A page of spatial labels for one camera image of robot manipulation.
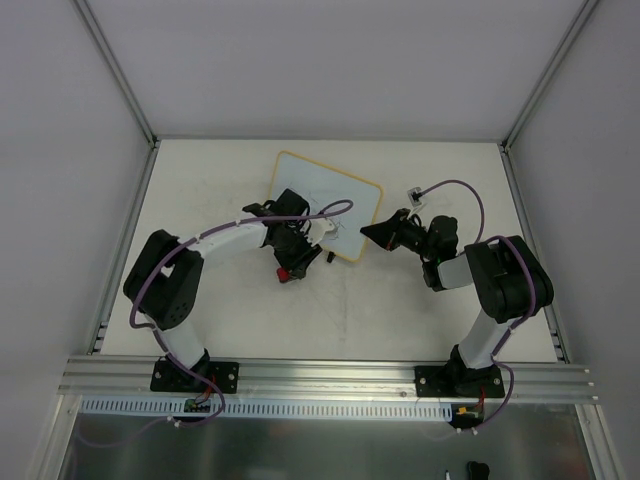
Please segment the red black whiteboard eraser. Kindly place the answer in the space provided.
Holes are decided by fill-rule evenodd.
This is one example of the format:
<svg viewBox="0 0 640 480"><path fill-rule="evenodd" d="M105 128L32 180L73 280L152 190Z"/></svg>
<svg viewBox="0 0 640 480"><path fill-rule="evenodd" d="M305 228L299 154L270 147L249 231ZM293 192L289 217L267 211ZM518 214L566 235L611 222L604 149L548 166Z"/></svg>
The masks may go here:
<svg viewBox="0 0 640 480"><path fill-rule="evenodd" d="M278 278L279 282L282 283L282 284L286 284L291 280L290 273L286 269L284 269L282 267L279 267L276 270L276 275L277 275L277 278Z"/></svg>

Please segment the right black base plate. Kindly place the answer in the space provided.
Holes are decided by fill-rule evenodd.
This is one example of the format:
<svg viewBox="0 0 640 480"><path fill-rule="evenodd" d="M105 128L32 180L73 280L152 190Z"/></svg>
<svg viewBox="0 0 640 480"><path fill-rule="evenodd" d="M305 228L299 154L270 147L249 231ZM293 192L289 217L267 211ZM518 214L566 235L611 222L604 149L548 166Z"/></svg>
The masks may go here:
<svg viewBox="0 0 640 480"><path fill-rule="evenodd" d="M454 373L445 365L414 367L416 394L419 398L486 398L505 396L501 371L497 366L466 369Z"/></svg>

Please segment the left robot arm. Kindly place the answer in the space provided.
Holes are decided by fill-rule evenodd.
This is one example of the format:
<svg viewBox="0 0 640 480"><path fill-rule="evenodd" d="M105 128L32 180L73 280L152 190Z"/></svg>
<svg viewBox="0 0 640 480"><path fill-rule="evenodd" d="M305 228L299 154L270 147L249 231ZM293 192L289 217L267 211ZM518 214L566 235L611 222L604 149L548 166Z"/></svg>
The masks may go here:
<svg viewBox="0 0 640 480"><path fill-rule="evenodd" d="M306 200L290 189L276 200L253 203L243 217L182 240L165 230L150 235L128 274L124 295L131 301L130 324L145 318L164 357L154 366L150 388L155 392L204 393L217 387L231 393L237 382L232 364L211 360L188 317L206 265L234 255L270 247L285 284L301 280L318 257L324 235L333 223L313 215Z"/></svg>

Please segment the aluminium mounting rail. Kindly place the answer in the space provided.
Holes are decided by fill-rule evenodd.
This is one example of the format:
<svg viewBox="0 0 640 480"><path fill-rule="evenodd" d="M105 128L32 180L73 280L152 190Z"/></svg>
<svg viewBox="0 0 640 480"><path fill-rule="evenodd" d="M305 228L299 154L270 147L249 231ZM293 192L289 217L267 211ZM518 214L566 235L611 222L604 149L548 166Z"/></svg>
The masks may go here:
<svg viewBox="0 0 640 480"><path fill-rule="evenodd" d="M239 397L393 401L415 399L426 380L412 362L239 359ZM67 360L60 394L145 395L156 359L150 356L75 355ZM511 400L520 403L596 404L600 392L578 364L515 363Z"/></svg>

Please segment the black object bottom edge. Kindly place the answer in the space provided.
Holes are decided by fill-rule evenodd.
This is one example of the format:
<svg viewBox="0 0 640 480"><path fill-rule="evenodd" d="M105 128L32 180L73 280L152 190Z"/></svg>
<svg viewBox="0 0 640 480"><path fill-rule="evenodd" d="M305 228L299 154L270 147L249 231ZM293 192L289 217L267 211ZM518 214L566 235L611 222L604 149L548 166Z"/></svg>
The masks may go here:
<svg viewBox="0 0 640 480"><path fill-rule="evenodd" d="M469 480L488 480L491 470L486 463L470 461L467 463Z"/></svg>

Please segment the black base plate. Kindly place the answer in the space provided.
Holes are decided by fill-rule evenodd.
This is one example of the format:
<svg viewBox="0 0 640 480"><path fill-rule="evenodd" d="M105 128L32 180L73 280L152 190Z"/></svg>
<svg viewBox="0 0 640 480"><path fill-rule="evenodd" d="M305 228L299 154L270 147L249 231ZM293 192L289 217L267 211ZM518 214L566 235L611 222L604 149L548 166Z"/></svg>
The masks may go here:
<svg viewBox="0 0 640 480"><path fill-rule="evenodd" d="M505 396L501 371L497 366L466 369L454 373L445 365L414 367L416 394L419 398L486 398Z"/></svg>
<svg viewBox="0 0 640 480"><path fill-rule="evenodd" d="M235 394L237 391L237 362L201 360L193 371L214 383L223 394ZM202 393L207 388L207 384L187 374L166 358L159 359L154 365L150 381L150 390L153 392Z"/></svg>

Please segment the yellow framed whiteboard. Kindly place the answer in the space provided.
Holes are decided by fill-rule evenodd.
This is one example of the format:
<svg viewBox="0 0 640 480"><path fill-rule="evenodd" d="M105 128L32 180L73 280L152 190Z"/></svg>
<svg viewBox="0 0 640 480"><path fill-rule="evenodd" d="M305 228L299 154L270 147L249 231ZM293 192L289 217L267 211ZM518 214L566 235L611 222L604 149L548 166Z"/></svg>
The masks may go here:
<svg viewBox="0 0 640 480"><path fill-rule="evenodd" d="M374 223L383 198L380 185L332 166L281 151L269 187L276 199L285 189L303 197L312 213L337 200L350 200L353 207L332 219L335 229L320 243L323 249L355 263L362 257L365 237L360 229Z"/></svg>

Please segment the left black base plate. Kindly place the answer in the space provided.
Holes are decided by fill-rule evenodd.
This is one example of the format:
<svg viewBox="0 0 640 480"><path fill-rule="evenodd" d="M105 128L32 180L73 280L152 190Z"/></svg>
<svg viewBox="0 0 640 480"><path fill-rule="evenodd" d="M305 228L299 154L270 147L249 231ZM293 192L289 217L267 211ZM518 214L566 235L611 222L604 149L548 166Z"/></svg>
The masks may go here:
<svg viewBox="0 0 640 480"><path fill-rule="evenodd" d="M214 383L223 394L235 394L237 391L237 362L201 360L193 371ZM150 390L153 392L202 393L207 388L207 384L187 374L166 358L159 359L154 365L150 381Z"/></svg>

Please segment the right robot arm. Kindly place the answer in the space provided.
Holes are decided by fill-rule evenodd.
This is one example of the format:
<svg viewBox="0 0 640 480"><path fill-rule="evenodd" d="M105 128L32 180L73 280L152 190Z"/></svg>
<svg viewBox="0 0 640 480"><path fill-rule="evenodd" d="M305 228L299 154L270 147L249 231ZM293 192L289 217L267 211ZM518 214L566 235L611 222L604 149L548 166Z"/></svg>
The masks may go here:
<svg viewBox="0 0 640 480"><path fill-rule="evenodd" d="M459 253L458 222L436 216L425 227L407 209L360 233L386 251L404 247L422 262L423 278L435 292L473 286L480 311L466 337L439 368L414 368L420 398L505 396L497 356L518 328L554 298L552 282L520 236L496 236Z"/></svg>

